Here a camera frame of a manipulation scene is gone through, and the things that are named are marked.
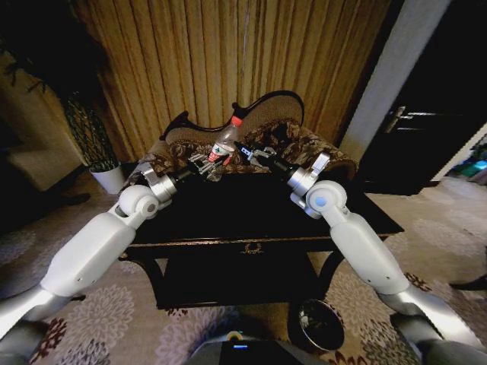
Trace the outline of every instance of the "table top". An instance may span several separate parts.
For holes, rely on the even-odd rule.
[[[353,184],[343,185],[349,209],[362,215],[379,236],[403,231]],[[269,173],[227,174],[220,182],[195,182],[144,222],[131,246],[329,239],[325,220],[308,217],[291,202],[290,193]]]

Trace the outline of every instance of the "floor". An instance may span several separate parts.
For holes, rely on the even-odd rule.
[[[72,193],[91,199],[60,208],[21,230],[0,236],[0,297],[37,283],[54,253],[95,214],[116,200],[105,195],[89,174]],[[415,196],[370,195],[406,232],[387,239],[408,279],[444,298],[487,344],[485,292],[459,292],[447,283],[469,281],[486,271],[487,188],[446,177]],[[326,258],[313,254],[316,267]],[[250,315],[272,338],[287,340],[286,304],[158,311],[145,273],[135,264],[116,262],[86,293],[50,320],[35,364],[181,364],[217,327]],[[416,363],[389,324],[391,313],[341,264],[326,300],[345,325],[345,343],[324,354],[332,364]]]

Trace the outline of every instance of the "white flower pot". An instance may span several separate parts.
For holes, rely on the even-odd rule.
[[[112,170],[103,171],[102,173],[91,173],[91,175],[103,186],[108,194],[118,193],[125,182],[120,165]]]

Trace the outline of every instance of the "bottle label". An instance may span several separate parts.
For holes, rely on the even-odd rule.
[[[232,152],[233,150],[224,148],[219,144],[215,143],[213,145],[212,152],[208,157],[208,161],[215,162],[219,157],[228,155],[228,158],[223,162],[223,164],[226,166],[230,163]]]

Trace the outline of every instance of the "black door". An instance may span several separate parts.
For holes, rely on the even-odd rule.
[[[411,195],[487,121],[487,1],[453,1],[361,161],[368,191]]]

